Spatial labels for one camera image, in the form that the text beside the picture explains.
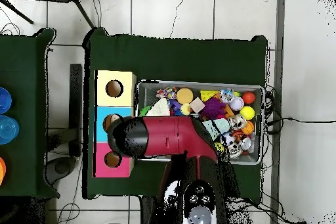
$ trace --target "orange ball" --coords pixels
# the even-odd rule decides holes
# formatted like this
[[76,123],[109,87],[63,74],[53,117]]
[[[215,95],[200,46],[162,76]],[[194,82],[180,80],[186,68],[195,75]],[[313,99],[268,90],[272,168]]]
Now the orange ball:
[[251,104],[253,101],[255,101],[255,94],[252,92],[246,92],[241,97],[245,104]]
[[245,135],[251,134],[255,130],[255,126],[253,125],[253,122],[247,121],[247,124],[245,127],[241,129]]

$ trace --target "orange object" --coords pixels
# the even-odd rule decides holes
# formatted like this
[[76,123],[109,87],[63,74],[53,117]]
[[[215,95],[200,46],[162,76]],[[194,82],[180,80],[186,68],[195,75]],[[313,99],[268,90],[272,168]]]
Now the orange object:
[[251,104],[253,101],[255,101],[255,94],[252,92],[246,92],[241,98],[245,104]]
[[3,178],[6,174],[6,164],[2,158],[0,158],[0,185],[3,182]]
[[247,121],[247,125],[241,129],[241,131],[243,131],[243,133],[246,135],[251,134],[254,130],[255,126],[251,121]]
[[236,138],[237,142],[239,142],[242,137],[243,137],[244,133],[243,131],[235,131],[232,136]]
[[220,101],[222,101],[221,100],[221,95],[219,94],[219,92],[216,95],[214,95],[213,97],[215,97],[216,99],[219,99]]
[[226,111],[226,113],[228,113],[229,117],[234,117],[234,113],[233,113],[233,111],[231,110],[231,108],[229,107],[228,104],[225,106],[225,111]]

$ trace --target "red ball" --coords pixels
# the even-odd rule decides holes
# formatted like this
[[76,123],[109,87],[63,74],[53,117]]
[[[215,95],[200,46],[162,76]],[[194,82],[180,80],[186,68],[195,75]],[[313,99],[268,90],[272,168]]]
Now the red ball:
[[252,92],[246,92],[241,98],[245,104],[251,104],[253,101],[255,101],[255,94]]

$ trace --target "skull toy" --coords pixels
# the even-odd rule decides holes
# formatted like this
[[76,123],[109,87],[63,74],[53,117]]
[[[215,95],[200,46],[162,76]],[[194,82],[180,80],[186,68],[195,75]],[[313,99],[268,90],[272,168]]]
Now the skull toy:
[[241,114],[229,118],[228,123],[233,130],[239,130],[247,125],[246,119]]
[[242,154],[242,152],[243,152],[243,149],[236,142],[234,142],[230,146],[228,146],[229,158],[237,158],[238,156],[240,156]]

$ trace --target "green table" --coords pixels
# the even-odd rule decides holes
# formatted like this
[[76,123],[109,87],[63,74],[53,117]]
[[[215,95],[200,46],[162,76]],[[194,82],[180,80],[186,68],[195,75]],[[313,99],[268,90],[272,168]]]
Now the green table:
[[46,153],[45,56],[55,32],[38,31],[32,37],[0,35],[0,87],[12,96],[5,115],[13,117],[20,132],[0,156],[7,165],[0,196],[55,197],[44,178]]
[[[137,79],[233,83],[264,86],[267,40],[252,41],[156,39],[132,35],[108,36],[103,28],[86,36],[83,114],[83,197],[103,195],[156,196],[163,162],[136,161],[129,178],[93,178],[92,152],[94,70],[130,71]],[[225,168],[229,196],[259,203],[261,164]],[[236,182],[236,188],[230,185]]]

